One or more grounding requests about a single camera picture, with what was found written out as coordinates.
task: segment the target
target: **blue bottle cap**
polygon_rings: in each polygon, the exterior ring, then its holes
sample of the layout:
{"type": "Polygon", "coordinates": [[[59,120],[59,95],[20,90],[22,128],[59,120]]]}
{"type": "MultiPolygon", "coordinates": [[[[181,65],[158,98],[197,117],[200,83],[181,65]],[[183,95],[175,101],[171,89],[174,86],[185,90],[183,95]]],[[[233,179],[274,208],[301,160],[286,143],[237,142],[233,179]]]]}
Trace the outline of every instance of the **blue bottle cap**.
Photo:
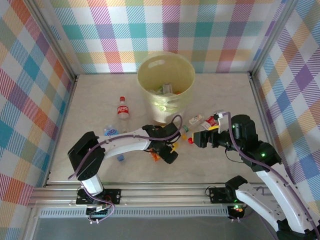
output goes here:
{"type": "Polygon", "coordinates": [[[125,157],[123,155],[117,156],[116,159],[118,159],[119,162],[122,162],[125,160],[125,157]]]}

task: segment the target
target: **small blue object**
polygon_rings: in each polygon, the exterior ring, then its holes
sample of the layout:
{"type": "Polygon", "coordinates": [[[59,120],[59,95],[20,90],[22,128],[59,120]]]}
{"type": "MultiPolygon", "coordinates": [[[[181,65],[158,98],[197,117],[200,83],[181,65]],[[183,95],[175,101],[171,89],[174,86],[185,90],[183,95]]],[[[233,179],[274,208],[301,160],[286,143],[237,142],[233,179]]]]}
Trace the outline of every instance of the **small blue object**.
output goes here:
{"type": "Polygon", "coordinates": [[[125,157],[123,155],[119,155],[116,157],[116,159],[118,159],[119,162],[122,162],[123,160],[125,160],[125,157]]]}
{"type": "Polygon", "coordinates": [[[116,130],[116,129],[108,129],[105,133],[104,133],[104,135],[105,136],[114,136],[114,135],[118,135],[119,133],[118,133],[118,131],[116,130]]]}

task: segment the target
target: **red label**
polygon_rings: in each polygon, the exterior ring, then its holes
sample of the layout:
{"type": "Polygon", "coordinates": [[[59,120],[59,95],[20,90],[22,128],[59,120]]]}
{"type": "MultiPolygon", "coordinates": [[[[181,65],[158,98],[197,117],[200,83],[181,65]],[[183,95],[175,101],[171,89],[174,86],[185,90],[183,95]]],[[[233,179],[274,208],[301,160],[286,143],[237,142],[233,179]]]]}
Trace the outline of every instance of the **red label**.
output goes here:
{"type": "Polygon", "coordinates": [[[121,114],[121,113],[129,113],[129,108],[127,106],[119,106],[118,107],[118,114],[121,114]]]}
{"type": "Polygon", "coordinates": [[[209,117],[207,120],[205,120],[208,124],[210,124],[211,127],[213,127],[214,125],[216,125],[216,121],[214,119],[213,116],[209,117]]]}

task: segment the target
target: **black bracket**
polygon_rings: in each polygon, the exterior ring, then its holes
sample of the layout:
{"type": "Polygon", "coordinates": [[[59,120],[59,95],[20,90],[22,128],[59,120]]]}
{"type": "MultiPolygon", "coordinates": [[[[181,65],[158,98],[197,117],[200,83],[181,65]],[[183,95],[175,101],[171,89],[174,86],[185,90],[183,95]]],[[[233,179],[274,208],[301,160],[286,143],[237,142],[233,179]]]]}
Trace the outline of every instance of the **black bracket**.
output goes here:
{"type": "Polygon", "coordinates": [[[225,187],[210,187],[209,189],[210,203],[212,204],[243,204],[238,199],[231,199],[225,191],[225,187]]]}
{"type": "MultiPolygon", "coordinates": [[[[97,206],[106,204],[105,202],[92,199],[83,189],[79,189],[76,194],[76,205],[97,206]]],[[[95,197],[97,199],[103,199],[112,202],[114,205],[118,205],[120,204],[121,199],[121,189],[103,189],[103,191],[95,195],[95,197]]]]}

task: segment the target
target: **water bottle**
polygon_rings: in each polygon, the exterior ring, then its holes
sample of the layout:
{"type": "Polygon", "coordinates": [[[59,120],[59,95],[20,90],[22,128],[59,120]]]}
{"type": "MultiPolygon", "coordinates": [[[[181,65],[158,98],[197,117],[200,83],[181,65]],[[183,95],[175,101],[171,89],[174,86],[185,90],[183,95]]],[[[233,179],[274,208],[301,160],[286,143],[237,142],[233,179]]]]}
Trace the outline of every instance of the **water bottle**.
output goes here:
{"type": "Polygon", "coordinates": [[[203,114],[198,114],[192,117],[185,125],[180,129],[180,134],[183,140],[187,139],[187,133],[195,130],[200,124],[204,122],[205,118],[203,114]]]}
{"type": "MultiPolygon", "coordinates": [[[[114,136],[119,134],[118,130],[111,124],[103,129],[103,133],[105,136],[114,136]]],[[[119,154],[116,156],[116,159],[118,159],[119,162],[122,162],[125,160],[125,157],[123,154],[119,154]]]]}
{"type": "Polygon", "coordinates": [[[121,134],[129,132],[129,108],[126,104],[126,98],[120,97],[120,103],[117,108],[117,115],[119,119],[119,131],[121,134]]]}

